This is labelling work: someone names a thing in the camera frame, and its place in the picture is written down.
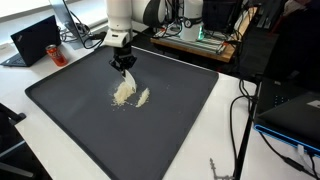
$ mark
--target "white desk surface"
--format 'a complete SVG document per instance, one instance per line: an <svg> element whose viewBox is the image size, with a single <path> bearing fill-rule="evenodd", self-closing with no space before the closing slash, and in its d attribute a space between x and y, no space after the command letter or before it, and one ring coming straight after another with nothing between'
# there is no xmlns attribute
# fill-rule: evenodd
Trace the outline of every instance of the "white desk surface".
<svg viewBox="0 0 320 180"><path fill-rule="evenodd" d="M280 154L290 157L304 165L297 149L283 142L265 136L270 144ZM311 166L309 156L304 155L305 161ZM314 157L316 171L320 172L320 158ZM242 169L241 179L245 180L314 180L314 178L299 172L281 160L267 144L260 134L251 130L246 157Z"/></svg>
<svg viewBox="0 0 320 180"><path fill-rule="evenodd" d="M70 62L91 52L85 49L73 51L68 45L62 45L60 49ZM85 152L25 95L24 90L27 87L59 69L61 68L55 66L47 56L30 68L1 66L0 102L17 113L23 112L27 115L16 128L53 179L109 179ZM238 79L220 74L164 179L212 180L210 158L216 164L218 175L232 175L234 160L229 132L229 108L232 100L240 95L238 83ZM256 89L254 84L248 82L245 87L250 94ZM240 99L235 103L233 117L236 147L239 150L248 118L247 100ZM254 166L260 164L261 162L257 161Z"/></svg>

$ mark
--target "chair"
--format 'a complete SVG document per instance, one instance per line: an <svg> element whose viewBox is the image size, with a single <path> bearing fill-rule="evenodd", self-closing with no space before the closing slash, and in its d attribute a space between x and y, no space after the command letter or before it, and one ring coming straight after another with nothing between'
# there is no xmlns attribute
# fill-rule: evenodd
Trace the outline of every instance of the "chair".
<svg viewBox="0 0 320 180"><path fill-rule="evenodd" d="M0 103L0 121L8 121L10 124L15 125L16 123L20 122L26 118L26 116L23 113L16 114L13 111L11 111L9 108L4 106ZM19 143L15 144L11 148L5 150L4 152L0 153L0 170L4 170L7 172L11 172L14 174L18 174L24 177L28 178L34 178L34 173L25 171L23 169L2 163L3 160L9 158L10 156L14 155L19 149L24 147L26 145L26 142L24 140L20 141Z"/></svg>

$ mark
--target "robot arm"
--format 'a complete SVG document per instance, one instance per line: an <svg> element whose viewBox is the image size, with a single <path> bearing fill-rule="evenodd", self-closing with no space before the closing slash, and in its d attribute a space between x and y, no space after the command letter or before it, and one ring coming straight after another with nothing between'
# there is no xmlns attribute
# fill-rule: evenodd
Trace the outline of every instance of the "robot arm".
<svg viewBox="0 0 320 180"><path fill-rule="evenodd" d="M125 77L136 61L131 53L132 22L159 27L165 17L165 0L106 0L109 29L103 45L113 47L109 63Z"/></svg>
<svg viewBox="0 0 320 180"><path fill-rule="evenodd" d="M165 17L165 0L106 0L109 29L103 45L124 47L132 41L131 20L159 27Z"/></svg>

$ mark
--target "soda can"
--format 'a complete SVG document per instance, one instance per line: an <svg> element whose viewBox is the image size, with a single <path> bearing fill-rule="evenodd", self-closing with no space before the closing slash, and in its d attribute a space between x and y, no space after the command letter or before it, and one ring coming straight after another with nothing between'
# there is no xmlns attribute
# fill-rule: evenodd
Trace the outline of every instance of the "soda can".
<svg viewBox="0 0 320 180"><path fill-rule="evenodd" d="M68 63L67 59L56 45L51 44L47 46L46 51L57 66L64 66Z"/></svg>

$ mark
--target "monitor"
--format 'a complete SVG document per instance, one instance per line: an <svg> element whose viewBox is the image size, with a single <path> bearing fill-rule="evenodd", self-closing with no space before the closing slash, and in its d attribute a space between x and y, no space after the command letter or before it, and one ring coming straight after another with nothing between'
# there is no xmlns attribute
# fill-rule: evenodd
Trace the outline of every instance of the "monitor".
<svg viewBox="0 0 320 180"><path fill-rule="evenodd" d="M60 22L73 34L76 40L69 42L73 49L80 49L84 46L84 39L87 35L80 35L76 23L73 21L71 13L64 0L49 0L50 4L57 15ZM86 41L86 44L91 45L91 41Z"/></svg>
<svg viewBox="0 0 320 180"><path fill-rule="evenodd" d="M233 33L243 0L204 0L202 20L205 30Z"/></svg>

